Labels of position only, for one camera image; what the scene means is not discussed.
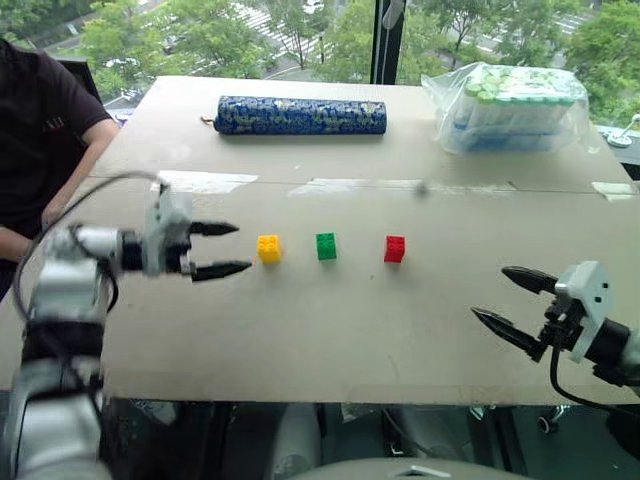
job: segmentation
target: clear plastic bag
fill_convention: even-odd
[[[571,72],[473,63],[422,76],[438,140],[454,153],[550,152],[589,134],[589,101]]]

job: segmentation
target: person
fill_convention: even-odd
[[[31,239],[61,214],[117,132],[59,62],[0,38],[0,301]]]

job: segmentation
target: blue cylindrical package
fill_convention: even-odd
[[[222,96],[214,128],[227,135],[383,134],[384,102]]]

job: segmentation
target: red lego brick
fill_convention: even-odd
[[[404,257],[404,247],[404,237],[400,237],[398,235],[387,235],[387,249],[384,254],[384,261],[390,263],[402,262],[402,257]]]

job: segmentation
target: table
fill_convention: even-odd
[[[384,136],[223,137],[203,124],[220,95],[383,100]],[[238,225],[196,240],[196,260],[251,259],[277,234],[282,263],[229,279],[121,281],[103,364],[114,396],[183,400],[556,404],[540,365],[469,311],[500,312],[537,334],[550,297],[500,274],[522,265],[559,274],[604,262],[610,317],[638,326],[640,199],[593,182],[631,183],[593,132],[590,149],[455,156],[433,140],[420,87],[159,78],[84,188],[126,169],[173,171],[194,213]],[[426,193],[421,184],[426,185]],[[75,219],[141,229],[155,192],[117,184]],[[318,262],[315,234],[335,232],[338,258]],[[385,235],[404,235],[401,265],[383,263]],[[0,310],[0,387],[18,365],[20,325]],[[626,389],[561,362],[561,383],[601,402]]]

